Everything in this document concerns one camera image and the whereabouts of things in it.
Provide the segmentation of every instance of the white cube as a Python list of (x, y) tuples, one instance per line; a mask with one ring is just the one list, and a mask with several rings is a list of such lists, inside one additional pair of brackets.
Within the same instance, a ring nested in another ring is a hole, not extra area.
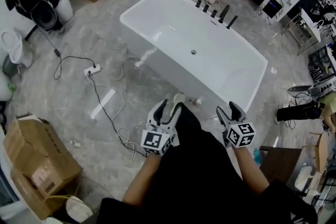
[(227, 139), (233, 144), (234, 147), (245, 147), (252, 144), (256, 129), (253, 123), (239, 123), (232, 124), (227, 133)]
[(142, 131), (141, 146), (147, 153), (163, 156), (171, 144), (172, 137), (169, 134)]

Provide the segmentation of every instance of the marble floor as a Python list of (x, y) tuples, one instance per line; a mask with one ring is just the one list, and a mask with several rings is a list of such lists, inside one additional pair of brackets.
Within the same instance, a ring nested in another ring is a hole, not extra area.
[[(129, 57), (121, 35), (119, 16), (138, 1), (99, 0), (90, 3), (73, 0), (76, 12), (64, 26), (64, 33), (47, 36), (63, 58), (68, 55), (91, 58), (117, 77), (121, 64)], [(308, 59), (305, 54), (297, 56), (295, 41), (287, 34), (280, 34), (279, 23), (270, 26), (255, 13), (256, 5), (251, 0), (220, 0), (216, 9), (222, 10), (226, 4), (230, 4), (226, 19), (238, 15), (233, 28), (268, 60), (264, 78), (247, 113), (258, 132), (250, 147), (253, 151), (261, 144), (273, 145), (280, 135), (280, 126), (275, 124), (274, 116), (278, 102), (286, 102), (286, 94), (281, 88), (312, 83), (307, 69)], [(121, 199), (144, 158), (137, 156), (133, 162), (127, 160), (130, 154), (115, 141), (116, 134), (102, 111), (91, 118), (98, 100), (93, 85), (83, 74), (90, 62), (67, 59), (62, 63), (60, 79), (54, 80), (59, 59), (53, 48), (38, 30), (29, 42), (34, 51), (34, 63), (29, 69), (22, 69), (21, 78), (13, 78), (17, 90), (8, 106), (9, 121), (14, 115), (27, 112), (48, 120), (83, 167), (83, 174)], [(121, 81), (113, 81), (105, 71), (95, 74), (94, 79), (97, 84), (108, 84), (121, 92), (125, 108), (115, 120), (116, 127), (127, 127), (132, 140), (139, 143), (150, 109), (164, 98), (170, 99), (171, 106), (177, 89), (146, 65), (136, 68), (132, 59), (125, 63), (124, 69), (125, 77)], [(101, 99), (110, 91), (108, 87), (97, 88)], [(114, 117), (121, 106), (122, 99), (116, 92), (108, 101), (106, 110)], [(203, 128), (222, 141), (218, 120), (209, 119), (195, 107), (192, 109)], [(314, 142), (314, 137), (308, 134), (310, 131), (321, 130), (321, 120), (296, 122), (293, 130), (284, 126), (279, 145), (300, 148)], [(230, 156), (236, 165), (232, 152)]]

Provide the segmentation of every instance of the power strip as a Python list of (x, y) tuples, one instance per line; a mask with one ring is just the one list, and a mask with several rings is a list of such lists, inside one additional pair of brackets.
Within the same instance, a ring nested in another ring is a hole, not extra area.
[(96, 67), (89, 67), (87, 69), (84, 70), (84, 74), (85, 76), (87, 77), (89, 75), (89, 71), (90, 71), (90, 74), (94, 74), (94, 73), (97, 73), (101, 70), (101, 67), (100, 65), (96, 65)]

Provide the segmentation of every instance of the white bathtub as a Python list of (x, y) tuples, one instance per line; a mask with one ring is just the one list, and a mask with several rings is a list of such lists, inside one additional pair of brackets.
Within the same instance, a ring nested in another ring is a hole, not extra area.
[(267, 60), (212, 19), (212, 9), (204, 13), (191, 0), (141, 0), (120, 16), (123, 36), (133, 54), (187, 97), (200, 98), (209, 115), (229, 101), (247, 111)]

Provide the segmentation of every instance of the faucet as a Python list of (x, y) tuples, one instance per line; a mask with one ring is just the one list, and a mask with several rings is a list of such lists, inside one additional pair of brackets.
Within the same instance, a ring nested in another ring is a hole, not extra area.
[(223, 21), (224, 21), (224, 17), (225, 17), (225, 15), (227, 14), (229, 8), (230, 8), (230, 5), (226, 5), (226, 7), (223, 9), (222, 13), (220, 14), (220, 16), (219, 16), (219, 20), (218, 20), (218, 21), (219, 21), (221, 24), (223, 23)]

